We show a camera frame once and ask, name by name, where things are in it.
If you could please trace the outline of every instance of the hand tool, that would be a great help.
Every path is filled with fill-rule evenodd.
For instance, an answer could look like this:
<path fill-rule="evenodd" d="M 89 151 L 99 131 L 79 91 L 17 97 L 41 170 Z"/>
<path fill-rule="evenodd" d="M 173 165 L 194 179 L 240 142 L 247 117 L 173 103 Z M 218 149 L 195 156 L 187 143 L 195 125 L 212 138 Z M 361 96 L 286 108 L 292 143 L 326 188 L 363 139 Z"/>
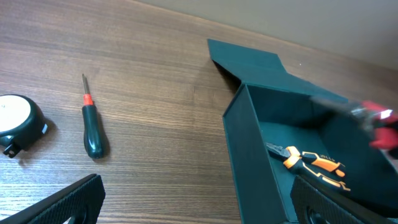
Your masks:
<path fill-rule="evenodd" d="M 83 120 L 85 124 L 84 132 L 84 143 L 85 149 L 93 159 L 99 159 L 104 157 L 105 154 L 105 136 L 103 128 L 98 122 L 97 108 L 91 99 L 90 91 L 88 89 L 87 79 L 85 75 L 83 77 L 83 84 L 85 87 L 84 106 L 81 109 L 83 113 Z"/>
<path fill-rule="evenodd" d="M 286 168 L 291 172 L 316 178 L 320 182 L 326 183 L 327 186 L 340 192 L 351 191 L 351 189 L 347 188 L 346 184 L 342 181 L 342 178 L 345 177 L 345 166 L 342 163 L 335 162 L 334 159 L 328 156 L 318 155 L 314 152 L 300 153 L 295 146 L 283 148 L 282 146 L 276 146 L 269 142 L 266 143 L 266 146 L 270 152 L 270 156 L 282 161 Z M 316 172 L 306 164 L 311 164 L 320 167 L 331 174 L 336 174 L 338 176 L 338 180 L 334 180 L 321 172 Z"/>
<path fill-rule="evenodd" d="M 0 145 L 13 158 L 47 131 L 45 118 L 33 100 L 21 95 L 0 96 Z"/>
<path fill-rule="evenodd" d="M 393 110 L 372 101 L 339 103 L 316 96 L 311 100 L 354 118 L 371 137 L 370 146 L 398 159 L 398 114 Z"/>

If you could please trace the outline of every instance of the table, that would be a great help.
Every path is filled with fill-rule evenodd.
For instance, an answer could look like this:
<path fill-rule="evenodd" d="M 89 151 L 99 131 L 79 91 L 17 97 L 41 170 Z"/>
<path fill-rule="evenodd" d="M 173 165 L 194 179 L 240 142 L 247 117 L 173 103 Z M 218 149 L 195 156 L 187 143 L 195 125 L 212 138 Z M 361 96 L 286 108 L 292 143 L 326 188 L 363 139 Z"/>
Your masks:
<path fill-rule="evenodd" d="M 98 223 L 240 223 L 222 114 L 236 86 L 206 39 L 279 54 L 288 72 L 398 109 L 398 72 L 130 0 L 3 0 L 0 95 L 50 120 L 28 152 L 0 156 L 0 220 L 97 173 Z M 83 84 L 110 155 L 83 147 Z"/>

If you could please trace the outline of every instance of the wooden table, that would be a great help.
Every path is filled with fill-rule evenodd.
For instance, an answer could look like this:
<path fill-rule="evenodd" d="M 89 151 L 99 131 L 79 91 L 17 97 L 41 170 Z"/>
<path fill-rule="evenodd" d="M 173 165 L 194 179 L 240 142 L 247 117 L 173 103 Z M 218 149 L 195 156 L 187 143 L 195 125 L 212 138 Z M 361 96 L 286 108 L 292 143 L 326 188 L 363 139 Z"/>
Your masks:
<path fill-rule="evenodd" d="M 221 116 L 234 90 L 207 38 L 275 52 L 286 69 L 398 109 L 398 73 L 130 0 L 2 0 L 0 95 L 32 98 L 53 122 L 16 158 L 0 156 L 0 219 L 91 174 L 99 223 L 240 223 Z M 83 147 L 83 84 L 111 154 Z"/>

